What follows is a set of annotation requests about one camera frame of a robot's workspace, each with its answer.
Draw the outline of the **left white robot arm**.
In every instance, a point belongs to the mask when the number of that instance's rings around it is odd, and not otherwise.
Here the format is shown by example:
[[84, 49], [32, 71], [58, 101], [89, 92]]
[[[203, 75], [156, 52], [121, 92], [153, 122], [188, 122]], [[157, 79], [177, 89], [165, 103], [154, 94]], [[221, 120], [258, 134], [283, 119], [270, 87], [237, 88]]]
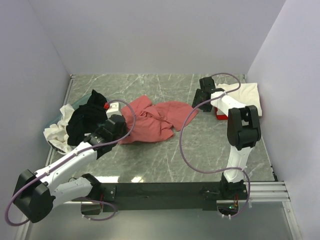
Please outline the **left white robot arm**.
[[35, 172], [25, 170], [18, 177], [12, 200], [32, 223], [43, 220], [52, 209], [68, 201], [102, 199], [101, 183], [87, 173], [73, 180], [67, 178], [80, 168], [110, 152], [127, 135], [126, 120], [114, 114], [70, 153]]

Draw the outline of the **pink t shirt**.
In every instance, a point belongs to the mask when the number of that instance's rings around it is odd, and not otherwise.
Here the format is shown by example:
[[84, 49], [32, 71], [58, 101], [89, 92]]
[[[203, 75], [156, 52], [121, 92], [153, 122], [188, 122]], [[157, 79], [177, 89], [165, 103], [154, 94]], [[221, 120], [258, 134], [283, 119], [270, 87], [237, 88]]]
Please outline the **pink t shirt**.
[[133, 130], [128, 137], [119, 142], [121, 145], [166, 141], [174, 136], [174, 131], [179, 132], [183, 124], [188, 125], [199, 112], [191, 112], [193, 108], [180, 101], [153, 104], [146, 95], [138, 97], [129, 105], [130, 107], [123, 107], [121, 113], [127, 128]]

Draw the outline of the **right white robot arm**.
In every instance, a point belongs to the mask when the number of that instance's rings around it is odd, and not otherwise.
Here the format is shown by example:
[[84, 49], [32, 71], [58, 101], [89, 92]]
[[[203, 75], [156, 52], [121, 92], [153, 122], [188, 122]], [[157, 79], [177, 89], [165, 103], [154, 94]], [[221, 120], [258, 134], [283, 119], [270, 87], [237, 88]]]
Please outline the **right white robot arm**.
[[258, 109], [254, 105], [241, 103], [227, 94], [224, 89], [216, 87], [211, 76], [201, 78], [199, 86], [192, 107], [216, 98], [199, 108], [204, 112], [209, 112], [215, 107], [227, 116], [227, 140], [230, 144], [230, 153], [227, 170], [221, 176], [219, 193], [222, 198], [230, 200], [235, 195], [247, 191], [243, 170], [247, 166], [251, 151], [261, 139]]

